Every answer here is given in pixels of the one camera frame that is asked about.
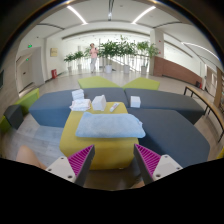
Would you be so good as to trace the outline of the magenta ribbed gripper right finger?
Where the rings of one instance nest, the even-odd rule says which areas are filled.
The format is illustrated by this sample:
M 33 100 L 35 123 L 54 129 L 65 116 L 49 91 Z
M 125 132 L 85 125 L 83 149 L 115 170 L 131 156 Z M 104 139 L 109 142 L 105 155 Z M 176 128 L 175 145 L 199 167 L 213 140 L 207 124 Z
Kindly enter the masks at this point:
M 169 155 L 159 155 L 138 144 L 134 145 L 134 156 L 137 160 L 145 185 L 182 169 Z

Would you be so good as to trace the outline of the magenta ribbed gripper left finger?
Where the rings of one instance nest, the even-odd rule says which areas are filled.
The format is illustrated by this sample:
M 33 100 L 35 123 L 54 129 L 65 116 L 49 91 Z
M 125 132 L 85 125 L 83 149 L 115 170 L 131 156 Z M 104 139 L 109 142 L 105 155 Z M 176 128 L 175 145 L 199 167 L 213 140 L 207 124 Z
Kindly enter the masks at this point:
M 95 147 L 90 145 L 69 157 L 59 157 L 47 168 L 47 171 L 78 186 L 83 186 L 94 155 Z

